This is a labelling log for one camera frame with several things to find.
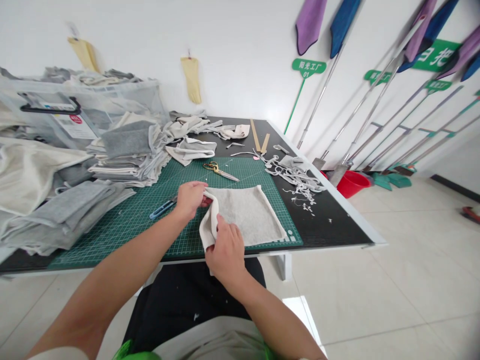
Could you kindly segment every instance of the scissors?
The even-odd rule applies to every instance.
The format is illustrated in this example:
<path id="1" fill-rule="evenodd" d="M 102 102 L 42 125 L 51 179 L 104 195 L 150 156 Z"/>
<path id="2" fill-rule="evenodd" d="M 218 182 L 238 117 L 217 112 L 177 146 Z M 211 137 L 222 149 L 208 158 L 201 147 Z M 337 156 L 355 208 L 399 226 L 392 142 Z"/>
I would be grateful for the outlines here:
<path id="1" fill-rule="evenodd" d="M 150 220 L 155 220 L 156 218 L 158 218 L 160 215 L 162 215 L 164 212 L 170 209 L 176 202 L 177 202 L 177 195 L 172 197 L 170 200 L 168 200 L 166 203 L 160 206 L 157 210 L 152 212 L 149 216 Z"/>
<path id="2" fill-rule="evenodd" d="M 228 172 L 220 170 L 219 169 L 219 164 L 215 161 L 210 161 L 210 163 L 208 163 L 208 164 L 203 164 L 203 167 L 205 169 L 208 169 L 208 170 L 213 170 L 213 172 L 215 172 L 215 174 L 221 175 L 221 176 L 223 176 L 227 179 L 230 179 L 230 180 L 233 180 L 233 181 L 236 181 L 236 182 L 240 181 L 235 176 L 230 175 Z"/>

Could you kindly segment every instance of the black table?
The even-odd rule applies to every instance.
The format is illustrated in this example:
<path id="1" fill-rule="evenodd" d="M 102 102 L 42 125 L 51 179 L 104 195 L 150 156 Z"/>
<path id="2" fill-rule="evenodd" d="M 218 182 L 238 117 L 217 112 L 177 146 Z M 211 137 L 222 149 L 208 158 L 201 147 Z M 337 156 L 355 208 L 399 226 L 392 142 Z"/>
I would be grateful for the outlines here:
<path id="1" fill-rule="evenodd" d="M 249 119 L 237 119 L 226 117 L 209 117 L 210 121 L 214 123 L 217 120 L 223 120 L 224 125 L 238 125 L 250 124 Z M 290 152 L 291 156 L 302 156 L 300 151 L 296 149 L 293 144 L 267 120 L 255 120 L 255 128 L 258 134 L 260 146 L 264 141 L 265 135 L 270 134 L 268 141 L 266 159 L 270 159 L 273 155 L 278 155 L 280 159 L 285 155 L 281 150 L 275 150 L 274 145 L 281 145 Z M 197 138 L 201 141 L 217 142 L 215 156 L 229 157 L 231 154 L 240 152 L 252 152 L 255 148 L 254 137 L 252 130 L 250 134 L 244 139 L 222 140 L 213 133 L 202 133 L 199 135 L 190 134 L 192 138 Z M 245 146 L 233 145 L 230 149 L 226 146 L 231 142 L 244 144 Z M 386 244 L 377 232 L 363 219 L 363 217 L 350 205 L 350 203 L 335 189 L 321 173 L 313 166 L 310 168 L 310 176 L 315 176 L 320 179 L 323 186 L 327 187 L 326 191 L 314 195 L 316 204 L 311 205 L 312 216 L 310 212 L 305 211 L 302 207 L 295 205 L 291 198 L 292 194 L 285 192 L 285 190 L 294 190 L 295 187 L 283 180 L 280 176 L 273 176 L 273 182 L 278 189 L 278 192 L 285 203 L 285 206 L 290 213 L 290 216 L 295 224 L 298 233 L 303 240 L 302 246 L 286 246 L 279 250 L 246 250 L 246 256 L 259 255 L 276 255 L 282 254 L 282 264 L 284 277 L 289 276 L 290 260 L 285 256 L 286 252 L 298 250 L 313 250 L 325 248 L 340 248 L 351 246 L 373 246 Z M 0 264 L 0 275 L 14 275 L 25 273 L 39 273 L 49 272 L 48 265 L 65 250 L 57 250 L 50 256 L 29 256 L 23 250 L 15 251 L 9 258 Z M 201 261 L 202 257 L 185 257 L 175 258 L 174 260 L 165 260 L 165 263 L 185 263 L 192 261 Z"/>

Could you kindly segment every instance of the person's lap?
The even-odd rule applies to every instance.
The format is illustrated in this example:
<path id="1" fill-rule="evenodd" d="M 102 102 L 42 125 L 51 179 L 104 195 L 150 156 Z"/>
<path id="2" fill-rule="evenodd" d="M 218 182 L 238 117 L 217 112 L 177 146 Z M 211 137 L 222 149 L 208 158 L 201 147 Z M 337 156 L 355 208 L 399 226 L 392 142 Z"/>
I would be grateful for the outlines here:
<path id="1" fill-rule="evenodd" d="M 264 287 L 257 258 L 246 258 L 248 272 Z M 139 294 L 123 342 L 133 340 L 134 353 L 158 345 L 218 316 L 251 320 L 247 311 L 210 275 L 205 262 L 165 265 Z"/>

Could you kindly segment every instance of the cutting mat grid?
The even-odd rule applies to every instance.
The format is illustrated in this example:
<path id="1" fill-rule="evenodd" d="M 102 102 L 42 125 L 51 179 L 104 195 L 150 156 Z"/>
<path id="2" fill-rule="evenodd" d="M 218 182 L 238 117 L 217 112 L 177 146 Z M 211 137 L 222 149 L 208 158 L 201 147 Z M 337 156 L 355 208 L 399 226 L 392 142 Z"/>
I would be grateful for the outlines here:
<path id="1" fill-rule="evenodd" d="M 288 237 L 275 242 L 249 246 L 248 249 L 275 249 L 303 245 L 271 175 L 265 172 L 262 161 L 255 161 L 251 157 L 208 159 L 208 161 L 216 161 L 220 169 L 237 177 L 240 182 L 229 180 L 203 168 L 202 164 L 206 161 L 207 159 L 193 160 L 189 166 L 184 167 L 177 161 L 171 160 L 162 170 L 156 184 L 146 188 L 135 188 L 136 195 L 107 212 L 89 233 L 83 235 L 69 251 L 57 256 L 48 268 L 95 266 L 114 250 L 148 229 L 154 223 L 149 219 L 149 215 L 175 196 L 181 184 L 190 181 L 204 181 L 212 188 L 246 189 L 261 185 Z M 168 249 L 165 258 L 203 255 L 199 227 L 206 212 L 206 208 L 197 211 L 196 217 L 190 221 Z"/>

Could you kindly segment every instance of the green dustpan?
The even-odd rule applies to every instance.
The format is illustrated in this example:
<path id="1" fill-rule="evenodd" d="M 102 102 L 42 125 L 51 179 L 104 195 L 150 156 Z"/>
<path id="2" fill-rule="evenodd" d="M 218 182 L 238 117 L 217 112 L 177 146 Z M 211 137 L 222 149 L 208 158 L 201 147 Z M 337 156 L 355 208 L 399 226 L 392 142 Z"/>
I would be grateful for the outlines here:
<path id="1" fill-rule="evenodd" d="M 412 182 L 406 176 L 403 176 L 399 173 L 393 172 L 391 174 L 386 175 L 390 182 L 395 185 L 397 188 L 408 188 L 412 186 Z"/>
<path id="2" fill-rule="evenodd" d="M 373 182 L 375 182 L 375 185 L 378 185 L 381 188 L 392 191 L 392 187 L 390 186 L 389 175 L 381 175 L 380 173 L 375 172 L 372 175 L 372 177 L 373 177 Z"/>

